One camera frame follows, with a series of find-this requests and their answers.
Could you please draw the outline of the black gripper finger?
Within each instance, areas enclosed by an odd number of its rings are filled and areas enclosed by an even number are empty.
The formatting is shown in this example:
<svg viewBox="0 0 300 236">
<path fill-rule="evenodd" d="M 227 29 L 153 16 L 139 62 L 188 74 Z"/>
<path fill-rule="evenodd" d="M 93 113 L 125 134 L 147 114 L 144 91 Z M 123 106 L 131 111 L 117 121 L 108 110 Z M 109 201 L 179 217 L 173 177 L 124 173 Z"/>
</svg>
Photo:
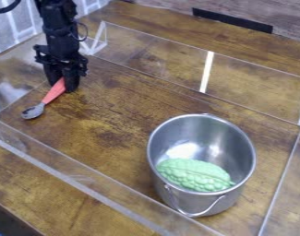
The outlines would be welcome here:
<svg viewBox="0 0 300 236">
<path fill-rule="evenodd" d="M 57 83 L 57 81 L 62 78 L 62 70 L 58 65 L 46 65 L 45 74 L 48 76 L 50 86 L 53 86 Z"/>
<path fill-rule="evenodd" d="M 80 75 L 78 72 L 73 69 L 66 68 L 64 70 L 65 77 L 65 88 L 68 92 L 74 92 L 80 86 Z"/>
</svg>

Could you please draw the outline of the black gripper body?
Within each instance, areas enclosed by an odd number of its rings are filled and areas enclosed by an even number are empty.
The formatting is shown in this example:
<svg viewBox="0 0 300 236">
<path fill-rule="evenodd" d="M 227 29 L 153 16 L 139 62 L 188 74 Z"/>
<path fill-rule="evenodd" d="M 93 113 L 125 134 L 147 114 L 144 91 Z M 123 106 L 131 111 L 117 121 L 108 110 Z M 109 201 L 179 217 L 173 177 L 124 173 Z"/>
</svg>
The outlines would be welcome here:
<svg viewBox="0 0 300 236">
<path fill-rule="evenodd" d="M 44 64 L 48 75 L 70 70 L 76 75 L 88 74 L 88 59 L 80 54 L 77 4 L 73 0 L 36 0 L 42 18 L 46 45 L 36 45 L 37 62 Z"/>
</svg>

